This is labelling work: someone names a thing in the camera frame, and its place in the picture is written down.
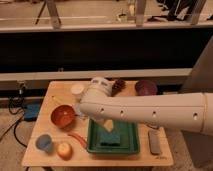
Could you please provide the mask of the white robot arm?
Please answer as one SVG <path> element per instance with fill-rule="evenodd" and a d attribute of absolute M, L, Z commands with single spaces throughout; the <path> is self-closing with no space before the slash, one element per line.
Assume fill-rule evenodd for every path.
<path fill-rule="evenodd" d="M 91 80 L 79 108 L 91 119 L 158 125 L 213 136 L 213 93 L 112 97 L 112 83 Z"/>

